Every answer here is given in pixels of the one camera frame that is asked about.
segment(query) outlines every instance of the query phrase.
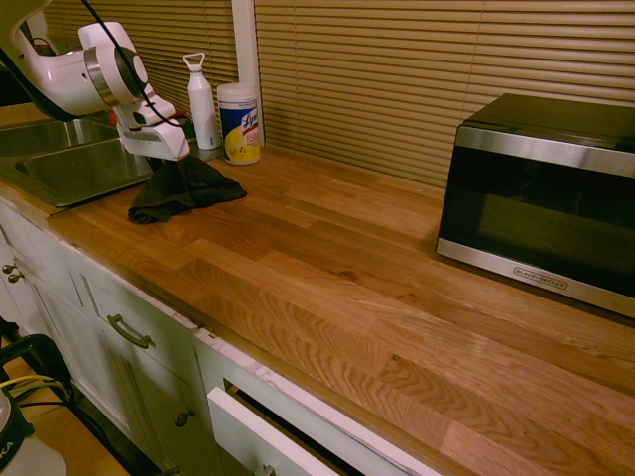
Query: yellow cable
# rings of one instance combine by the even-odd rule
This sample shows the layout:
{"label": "yellow cable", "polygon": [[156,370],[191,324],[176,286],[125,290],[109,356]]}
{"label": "yellow cable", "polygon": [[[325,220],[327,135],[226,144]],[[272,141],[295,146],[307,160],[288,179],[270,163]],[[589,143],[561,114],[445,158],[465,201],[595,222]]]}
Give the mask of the yellow cable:
{"label": "yellow cable", "polygon": [[25,375],[23,377],[16,377],[15,379],[11,379],[11,380],[7,380],[6,382],[2,382],[0,384],[0,389],[4,389],[5,387],[8,387],[9,385],[13,385],[13,384],[17,384],[19,382],[25,382],[28,380],[41,380],[43,382],[51,382],[54,379],[52,379],[51,377],[47,377],[45,375]]}
{"label": "yellow cable", "polygon": [[20,395],[33,390],[33,389],[42,389],[45,387],[55,387],[57,389],[60,389],[62,391],[64,391],[64,394],[66,393],[66,389],[64,388],[64,386],[60,383],[60,382],[56,382],[56,381],[50,381],[50,382],[34,382],[33,384],[28,384],[28,385],[23,385],[21,387],[16,387],[15,389],[11,389],[9,391],[9,393],[11,394],[12,397],[17,398]]}

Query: stainless steel sink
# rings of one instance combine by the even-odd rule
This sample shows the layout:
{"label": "stainless steel sink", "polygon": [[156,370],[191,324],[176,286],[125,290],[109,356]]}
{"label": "stainless steel sink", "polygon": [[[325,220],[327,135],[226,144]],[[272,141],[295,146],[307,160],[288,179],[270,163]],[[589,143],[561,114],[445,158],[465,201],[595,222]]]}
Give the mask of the stainless steel sink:
{"label": "stainless steel sink", "polygon": [[146,158],[126,152],[119,139],[16,159],[0,168],[2,177],[53,206],[95,198],[151,173]]}
{"label": "stainless steel sink", "polygon": [[90,119],[43,121],[0,129],[0,157],[31,156],[61,151],[117,137],[113,127]]}

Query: yellow label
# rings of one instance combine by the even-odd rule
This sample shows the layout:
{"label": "yellow label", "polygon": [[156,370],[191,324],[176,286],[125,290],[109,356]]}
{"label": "yellow label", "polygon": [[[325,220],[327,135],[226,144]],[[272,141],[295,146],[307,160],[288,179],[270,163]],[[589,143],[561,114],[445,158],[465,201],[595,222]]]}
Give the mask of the yellow label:
{"label": "yellow label", "polygon": [[225,136],[225,153],[231,162],[253,162],[260,159],[260,143],[258,142],[258,132],[256,130],[255,141],[252,138],[243,136],[240,126],[233,129]]}

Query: drawer handle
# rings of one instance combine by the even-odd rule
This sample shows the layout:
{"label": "drawer handle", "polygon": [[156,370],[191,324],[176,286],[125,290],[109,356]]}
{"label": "drawer handle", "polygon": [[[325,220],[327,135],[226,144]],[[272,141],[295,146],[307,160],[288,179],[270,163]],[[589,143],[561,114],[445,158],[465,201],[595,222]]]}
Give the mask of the drawer handle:
{"label": "drawer handle", "polygon": [[263,468],[262,471],[254,471],[254,476],[276,476],[276,470],[273,466],[269,465]]}
{"label": "drawer handle", "polygon": [[149,335],[144,335],[143,337],[135,337],[134,335],[129,334],[121,327],[119,327],[119,322],[123,322],[123,317],[121,314],[116,315],[106,315],[108,319],[108,323],[112,326],[113,329],[117,331],[117,333],[126,339],[131,344],[136,345],[137,347],[141,347],[142,349],[149,349],[150,344],[152,344],[152,339]]}
{"label": "drawer handle", "polygon": [[186,409],[184,412],[180,412],[175,416],[175,426],[177,428],[182,428],[188,422],[188,417],[193,417],[194,412],[192,409]]}

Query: power cord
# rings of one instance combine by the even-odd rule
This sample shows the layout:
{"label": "power cord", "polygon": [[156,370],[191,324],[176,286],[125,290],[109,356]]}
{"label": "power cord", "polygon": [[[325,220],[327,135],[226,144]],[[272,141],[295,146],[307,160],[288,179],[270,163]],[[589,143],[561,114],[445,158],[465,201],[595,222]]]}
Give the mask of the power cord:
{"label": "power cord", "polygon": [[137,76],[137,71],[135,70],[135,68],[132,66],[132,64],[130,64],[130,61],[126,58],[126,56],[123,53],[123,50],[121,48],[121,46],[119,45],[119,43],[117,43],[117,40],[115,40],[114,35],[112,35],[112,33],[110,32],[110,30],[108,29],[108,27],[106,26],[106,24],[104,23],[104,21],[101,19],[101,17],[99,16],[99,14],[95,11],[94,8],[92,8],[92,5],[90,5],[90,3],[88,3],[88,0],[81,0],[81,3],[83,3],[83,5],[88,9],[88,11],[90,12],[90,14],[94,17],[94,19],[97,21],[97,23],[99,25],[101,25],[101,28],[104,30],[104,32],[106,32],[106,35],[108,35],[108,38],[110,38],[110,41],[114,44],[115,46],[115,50],[117,50],[117,53],[119,53],[119,56],[121,56],[121,58],[123,59],[124,64],[126,65],[126,67],[128,68],[128,70],[130,71],[130,73],[132,74],[132,77],[135,81],[135,84],[137,85],[137,87],[139,88],[139,90],[141,91],[141,95],[143,96],[144,100],[146,101],[146,103],[148,104],[148,107],[152,110],[152,112],[154,112],[157,117],[159,117],[159,119],[161,119],[162,123],[166,123],[169,124],[173,127],[182,127],[181,124],[174,123],[174,122],[170,122],[170,119],[165,118],[154,106],[154,103],[150,100],[150,98],[148,97],[148,95],[146,94],[146,91],[144,90],[144,85],[143,83],[139,80],[139,77]]}

